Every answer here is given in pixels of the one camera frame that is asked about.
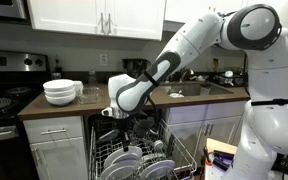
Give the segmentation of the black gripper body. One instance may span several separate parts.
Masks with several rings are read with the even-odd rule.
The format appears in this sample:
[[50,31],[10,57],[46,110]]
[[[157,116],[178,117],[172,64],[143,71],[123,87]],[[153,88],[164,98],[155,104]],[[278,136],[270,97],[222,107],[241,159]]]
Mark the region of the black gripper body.
[[120,136],[123,144],[131,143],[131,133],[136,121],[134,117],[117,120],[117,129],[120,131]]

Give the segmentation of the robot base platform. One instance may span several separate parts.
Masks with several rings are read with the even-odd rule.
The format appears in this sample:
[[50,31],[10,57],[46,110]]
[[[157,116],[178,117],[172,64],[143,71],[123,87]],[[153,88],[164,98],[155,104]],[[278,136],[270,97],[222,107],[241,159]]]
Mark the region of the robot base platform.
[[237,147],[208,138],[204,150],[204,180],[222,180],[237,151]]

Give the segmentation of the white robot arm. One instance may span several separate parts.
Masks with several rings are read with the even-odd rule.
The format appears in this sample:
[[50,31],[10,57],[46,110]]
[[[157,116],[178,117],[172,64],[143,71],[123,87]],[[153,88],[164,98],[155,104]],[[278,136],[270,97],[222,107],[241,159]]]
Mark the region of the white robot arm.
[[154,88],[212,45],[248,57],[250,100],[237,152],[222,180],[268,180],[276,157],[288,154],[288,29],[269,5],[247,6],[226,17],[212,11],[195,15],[139,77],[109,79],[110,105],[102,113],[116,119],[138,113]]

